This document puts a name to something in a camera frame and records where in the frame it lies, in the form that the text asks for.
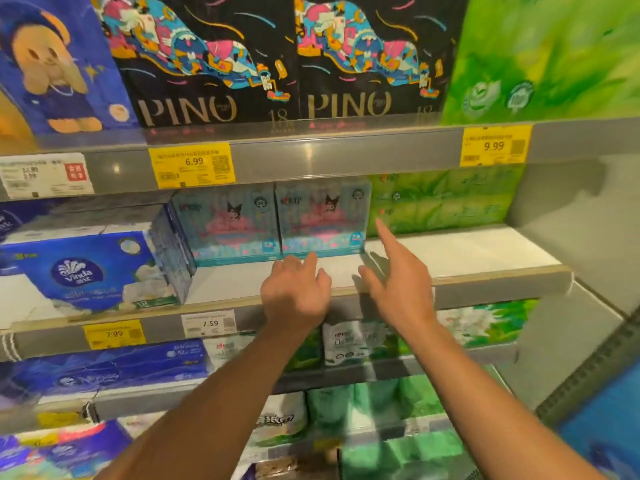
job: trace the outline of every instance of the left hand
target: left hand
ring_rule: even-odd
[[[295,256],[273,263],[271,275],[260,289],[267,325],[282,331],[299,331],[306,337],[323,322],[331,300],[331,278],[311,252],[304,264]]]

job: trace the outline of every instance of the hand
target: hand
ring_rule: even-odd
[[[358,271],[382,318],[407,339],[426,324],[437,323],[431,276],[427,266],[400,244],[380,219],[376,219],[376,227],[389,259],[387,282],[383,285],[367,266]]]
[[[317,262],[318,256],[311,252],[304,264],[295,256],[273,263],[260,289],[267,324],[306,337],[322,323],[329,311],[331,278],[322,268],[316,275]]]

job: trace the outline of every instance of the barcode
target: barcode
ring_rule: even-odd
[[[7,182],[12,189],[25,189],[29,186],[28,182]]]
[[[525,139],[514,139],[511,142],[511,154],[512,155],[521,155],[524,153],[524,148],[527,145],[527,140]]]
[[[215,173],[228,173],[231,171],[229,166],[229,157],[226,155],[213,156],[213,171]]]

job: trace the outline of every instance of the yellow price tag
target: yellow price tag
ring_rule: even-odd
[[[22,446],[28,446],[31,448],[40,448],[42,446],[51,446],[57,444],[59,437],[57,433],[48,433],[43,436],[32,436],[27,438],[20,438],[20,444]]]
[[[342,444],[341,438],[321,438],[314,441],[314,452],[332,450],[340,448]]]
[[[36,414],[38,424],[44,429],[63,428],[73,424],[82,423],[82,416],[77,411],[67,411],[64,413],[38,413]]]
[[[85,325],[84,336],[92,350],[114,349],[147,343],[140,320]]]
[[[533,125],[465,128],[460,166],[524,163]]]
[[[149,148],[159,189],[179,189],[236,182],[228,143]]]

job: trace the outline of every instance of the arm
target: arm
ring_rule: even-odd
[[[435,387],[479,469],[491,480],[604,480],[499,386],[436,320],[427,266],[382,224],[385,285],[361,266],[380,314],[402,335]]]
[[[137,439],[98,480],[227,480],[289,359],[327,313],[331,279],[317,257],[273,265],[260,291],[267,318],[242,354]]]

